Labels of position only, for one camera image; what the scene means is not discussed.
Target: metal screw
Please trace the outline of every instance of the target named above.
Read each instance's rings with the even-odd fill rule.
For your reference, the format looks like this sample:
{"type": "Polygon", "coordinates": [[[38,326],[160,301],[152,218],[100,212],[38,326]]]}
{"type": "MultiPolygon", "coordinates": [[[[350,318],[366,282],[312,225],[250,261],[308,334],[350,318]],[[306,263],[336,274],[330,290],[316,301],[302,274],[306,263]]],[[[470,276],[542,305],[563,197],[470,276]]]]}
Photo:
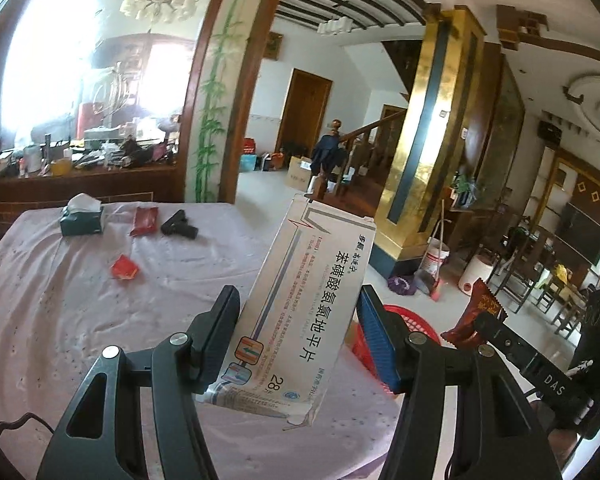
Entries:
{"type": "Polygon", "coordinates": [[[496,351],[489,345],[480,345],[478,346],[478,354],[482,357],[493,357],[496,355],[496,351]]]}
{"type": "Polygon", "coordinates": [[[422,332],[411,332],[409,334],[409,341],[414,345],[424,345],[427,342],[427,336],[422,332]]]}
{"type": "Polygon", "coordinates": [[[113,359],[119,353],[120,353],[120,348],[118,348],[117,346],[115,346],[115,345],[107,346],[102,351],[102,357],[104,357],[105,359],[113,359]]]}
{"type": "Polygon", "coordinates": [[[186,343],[189,339],[189,336],[187,334],[185,334],[184,332],[178,332],[173,334],[170,338],[169,338],[169,343],[171,343],[174,346],[180,346],[180,345],[184,345],[184,343],[186,343]]]}

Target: purple bag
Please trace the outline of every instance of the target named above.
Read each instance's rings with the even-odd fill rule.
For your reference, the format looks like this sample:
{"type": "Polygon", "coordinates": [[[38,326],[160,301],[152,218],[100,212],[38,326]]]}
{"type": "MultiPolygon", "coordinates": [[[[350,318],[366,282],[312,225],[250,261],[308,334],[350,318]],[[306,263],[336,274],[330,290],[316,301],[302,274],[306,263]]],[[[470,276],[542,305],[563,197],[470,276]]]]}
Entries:
{"type": "Polygon", "coordinates": [[[413,283],[413,276],[394,276],[386,280],[389,290],[401,296],[413,296],[417,287],[413,283]]]}

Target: chandelier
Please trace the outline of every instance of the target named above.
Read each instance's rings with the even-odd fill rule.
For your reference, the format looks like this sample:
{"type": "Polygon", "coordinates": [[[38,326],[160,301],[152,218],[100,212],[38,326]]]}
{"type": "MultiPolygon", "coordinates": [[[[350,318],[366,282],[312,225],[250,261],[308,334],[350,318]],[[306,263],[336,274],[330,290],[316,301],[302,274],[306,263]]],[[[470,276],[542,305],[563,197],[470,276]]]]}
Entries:
{"type": "Polygon", "coordinates": [[[183,22],[196,12],[196,0],[123,0],[120,12],[151,23],[183,22]]]}
{"type": "Polygon", "coordinates": [[[329,20],[318,25],[318,34],[322,36],[334,36],[343,32],[351,32],[353,21],[347,16],[341,17],[339,20],[329,20]]]}

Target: golden pillar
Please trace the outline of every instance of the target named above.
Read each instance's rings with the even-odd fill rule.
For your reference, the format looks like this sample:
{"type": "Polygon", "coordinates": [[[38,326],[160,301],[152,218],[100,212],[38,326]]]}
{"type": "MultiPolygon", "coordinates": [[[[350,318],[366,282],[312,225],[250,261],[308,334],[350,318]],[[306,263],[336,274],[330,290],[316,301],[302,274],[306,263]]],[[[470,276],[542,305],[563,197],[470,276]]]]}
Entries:
{"type": "Polygon", "coordinates": [[[480,77],[485,31],[456,6],[428,20],[389,177],[376,212],[371,265],[384,277],[412,273],[458,169],[480,77]]]}

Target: red basket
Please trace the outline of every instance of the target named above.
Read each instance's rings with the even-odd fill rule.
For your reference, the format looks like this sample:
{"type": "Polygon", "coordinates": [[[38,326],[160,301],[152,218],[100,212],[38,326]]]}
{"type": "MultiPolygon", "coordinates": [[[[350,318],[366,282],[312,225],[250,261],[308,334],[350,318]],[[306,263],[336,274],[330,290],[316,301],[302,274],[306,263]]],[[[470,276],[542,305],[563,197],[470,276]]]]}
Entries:
{"type": "MultiPolygon", "coordinates": [[[[389,312],[395,312],[396,314],[400,314],[405,324],[412,332],[423,332],[428,335],[433,341],[438,344],[442,344],[440,341],[440,336],[433,330],[432,326],[427,323],[424,319],[422,319],[418,314],[412,312],[408,308],[404,308],[398,305],[383,305],[384,309],[389,312]]],[[[374,365],[374,360],[371,357],[371,352],[369,351],[369,347],[366,345],[365,334],[362,331],[362,327],[360,324],[356,326],[356,339],[351,347],[351,351],[353,354],[360,359],[365,368],[369,370],[373,376],[378,379],[378,372],[376,371],[376,366],[374,365]]],[[[391,393],[389,387],[384,385],[384,389],[391,393]]]]}

